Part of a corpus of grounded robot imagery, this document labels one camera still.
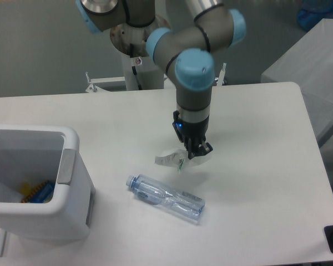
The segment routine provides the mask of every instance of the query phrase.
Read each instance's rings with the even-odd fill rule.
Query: bottle label
[[[197,197],[197,196],[194,196],[194,195],[192,195],[192,194],[190,194],[190,193],[187,193],[187,192],[185,192],[185,191],[183,191],[183,196],[188,197],[188,198],[191,198],[191,199],[194,200],[194,201],[202,201],[202,198],[199,198],[199,197]]]
[[[139,191],[139,192],[137,193],[137,196],[138,196],[138,197],[141,197],[141,198],[148,198],[148,195],[147,195],[146,193],[144,193],[144,192],[141,192],[141,191]]]

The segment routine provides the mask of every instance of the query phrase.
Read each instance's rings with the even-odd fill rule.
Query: crumpled plastic wrapper
[[[188,167],[201,165],[210,159],[210,155],[188,158],[188,152],[179,148],[173,148],[162,152],[160,156],[156,156],[154,163],[157,165],[169,166],[176,168],[178,172]]]

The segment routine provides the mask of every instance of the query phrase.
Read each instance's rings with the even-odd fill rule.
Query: yellow object
[[[21,203],[27,203],[38,191],[40,191],[46,184],[48,183],[48,181],[44,181],[43,183],[41,183],[38,186],[35,186],[33,189],[31,189],[29,195],[25,196],[25,198],[21,201]]]
[[[34,189],[34,186],[31,186],[28,183],[23,183],[21,185],[21,189],[19,190],[19,193],[23,195],[24,198],[26,198],[28,195],[31,194],[32,189]]]

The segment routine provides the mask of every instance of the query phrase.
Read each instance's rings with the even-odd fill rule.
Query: gray floor
[[[214,54],[227,62],[229,84],[259,83],[260,74],[305,32],[296,24],[300,0],[225,1],[248,24],[246,39]],[[192,25],[181,0],[156,0],[174,30]],[[0,97],[82,93],[91,78],[122,76],[109,33],[91,35],[73,0],[0,2]]]

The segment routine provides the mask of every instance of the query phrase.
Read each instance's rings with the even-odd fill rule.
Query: white plastic bin
[[[48,203],[20,203],[23,183],[55,183]],[[26,238],[79,239],[89,233],[94,185],[68,127],[0,124],[0,227]]]

